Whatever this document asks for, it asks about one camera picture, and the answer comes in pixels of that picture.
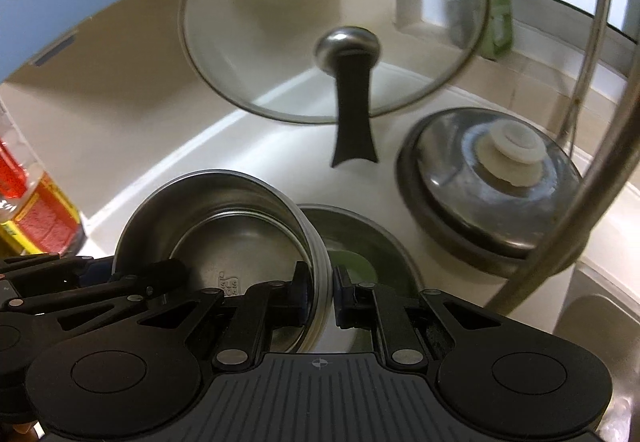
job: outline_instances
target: glass pot lid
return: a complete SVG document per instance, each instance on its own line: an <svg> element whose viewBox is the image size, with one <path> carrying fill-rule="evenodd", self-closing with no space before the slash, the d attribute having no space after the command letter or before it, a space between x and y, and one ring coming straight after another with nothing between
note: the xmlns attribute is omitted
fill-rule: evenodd
<svg viewBox="0 0 640 442"><path fill-rule="evenodd" d="M422 122L415 154L431 206L466 239L524 259L562 216L580 175L547 135L487 109Z"/></svg>
<svg viewBox="0 0 640 442"><path fill-rule="evenodd" d="M376 116L448 82L478 48L488 16L488 0L181 0L179 25L194 68L228 101L281 121L335 123L336 80L321 57L328 36L339 42L351 26L377 42Z"/></svg>

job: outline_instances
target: curved metal bar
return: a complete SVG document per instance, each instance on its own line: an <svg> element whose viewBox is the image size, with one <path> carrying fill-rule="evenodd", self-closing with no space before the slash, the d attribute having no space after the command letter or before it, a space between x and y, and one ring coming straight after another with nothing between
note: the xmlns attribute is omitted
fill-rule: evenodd
<svg viewBox="0 0 640 442"><path fill-rule="evenodd" d="M625 93L574 201L526 263L486 307L508 314L545 279L564 267L566 254L583 239L622 190L640 161L640 45L636 46Z"/></svg>
<svg viewBox="0 0 640 442"><path fill-rule="evenodd" d="M600 51L602 50L602 44L607 31L607 20L609 19L610 6L611 0L598 0L596 3L596 13L593 16L589 39L587 40L587 46L584 49L584 60L580 67L580 74L578 74L574 92L571 96L571 102L569 103L569 108L564 115L562 126L560 127L560 131L556 137L556 143L558 143L561 148L564 148L567 140L571 138L569 157L571 157L574 149L574 130L575 127L577 127L578 115L580 114L580 109L584 104L584 99L591 86L593 73L598 66Z"/></svg>

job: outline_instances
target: stainless steel bowl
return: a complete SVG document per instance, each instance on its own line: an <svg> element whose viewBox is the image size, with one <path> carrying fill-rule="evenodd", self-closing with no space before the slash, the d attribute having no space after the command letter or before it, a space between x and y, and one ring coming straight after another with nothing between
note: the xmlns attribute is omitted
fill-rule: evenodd
<svg viewBox="0 0 640 442"><path fill-rule="evenodd" d="M363 257L372 267L377 283L392 287L402 296L415 297L418 291L427 287L404 247L377 223L339 207L302 204L300 209L322 237L331 256L339 251L347 251ZM340 330L330 323L331 320L328 321L317 351L372 350L370 332L355 328Z"/></svg>
<svg viewBox="0 0 640 442"><path fill-rule="evenodd" d="M422 274L389 231L357 213L339 207L300 204L326 249L356 253L369 262L378 283L400 295L415 297L426 288Z"/></svg>
<svg viewBox="0 0 640 442"><path fill-rule="evenodd" d="M192 270L189 287L244 294L254 283L289 280L298 260L314 283L311 321L276 332L272 349L308 351L321 334L332 300L331 263L302 211L262 181L234 171L179 177L147 198L127 223L114 271L178 259Z"/></svg>

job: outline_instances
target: yellow label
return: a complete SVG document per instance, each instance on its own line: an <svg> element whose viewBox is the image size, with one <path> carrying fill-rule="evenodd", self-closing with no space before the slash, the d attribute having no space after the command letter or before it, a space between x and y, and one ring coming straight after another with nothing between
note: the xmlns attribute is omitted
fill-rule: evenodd
<svg viewBox="0 0 640 442"><path fill-rule="evenodd" d="M24 247L24 250L27 251L27 253L29 253L30 255L39 255L40 253L43 252L41 249L37 248L36 245L34 245L33 242L30 241L30 239L28 239L25 235L22 234L18 224L9 220L8 222L5 222L4 224L2 224L2 227L7 233L9 233L12 236L12 238L16 242L18 242L22 247Z"/></svg>
<svg viewBox="0 0 640 442"><path fill-rule="evenodd" d="M24 247L20 245L15 238L9 234L6 229L0 226L0 239L16 254L19 255Z"/></svg>
<svg viewBox="0 0 640 442"><path fill-rule="evenodd" d="M38 199L40 198L40 196L38 195L37 191L33 192L33 195L31 195L29 197L29 200L27 200L27 203L24 205L24 207L20 210L20 212L14 217L14 220L16 222L19 222L20 220L22 220L26 214L31 210L31 208L33 207L33 205L38 201Z"/></svg>
<svg viewBox="0 0 640 442"><path fill-rule="evenodd" d="M56 199L58 199L58 201L65 207L65 209L68 211L68 213L74 218L74 220L79 224L80 223L80 213L78 212L78 210L76 209L76 207L69 202L69 200L66 198L66 195L64 193L62 193L62 191L60 191L60 188L56 185L55 182L53 182L50 178L49 175L44 175L44 177L42 177L42 180L40 181L40 183L47 188L55 197Z"/></svg>

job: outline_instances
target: stainless steel pot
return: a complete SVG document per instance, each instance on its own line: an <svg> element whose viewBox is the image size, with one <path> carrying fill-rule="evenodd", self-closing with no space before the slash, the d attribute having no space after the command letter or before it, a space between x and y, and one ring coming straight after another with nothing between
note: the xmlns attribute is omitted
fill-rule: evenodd
<svg viewBox="0 0 640 442"><path fill-rule="evenodd" d="M485 140L494 140L494 127L504 129L505 123L540 143L540 160L516 162L492 143L483 150ZM483 151L498 158L502 174L493 171ZM534 178L532 167L538 170ZM510 180L523 174L524 182ZM566 211L580 174L552 139L517 117L454 108L428 115L409 132L396 161L396 180L409 211L444 249L481 271L511 278ZM566 266L586 241L567 252Z"/></svg>
<svg viewBox="0 0 640 442"><path fill-rule="evenodd" d="M322 239L302 211L257 178L225 170L190 173L147 198L127 223L114 271L135 273L168 258L192 269L193 289L244 294L261 281L289 280L304 260L312 274L311 321L276 332L272 349L308 351L324 329L332 303L331 263Z"/></svg>

